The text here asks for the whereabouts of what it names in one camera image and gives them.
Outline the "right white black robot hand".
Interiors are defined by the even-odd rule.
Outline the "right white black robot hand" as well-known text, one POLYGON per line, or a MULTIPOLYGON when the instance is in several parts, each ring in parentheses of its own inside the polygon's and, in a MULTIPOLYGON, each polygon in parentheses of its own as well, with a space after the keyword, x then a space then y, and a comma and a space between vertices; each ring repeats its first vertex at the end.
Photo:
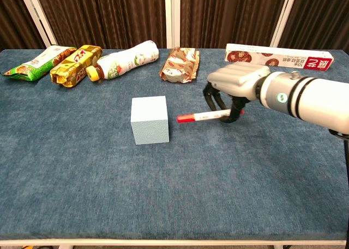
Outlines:
POLYGON ((267 66, 236 62, 226 65, 207 76, 207 85, 203 90, 204 98, 212 111, 216 106, 227 108, 220 92, 232 98, 230 114, 219 118, 221 122, 233 123, 240 117, 245 105, 260 98, 260 90, 265 78, 270 74, 267 66))

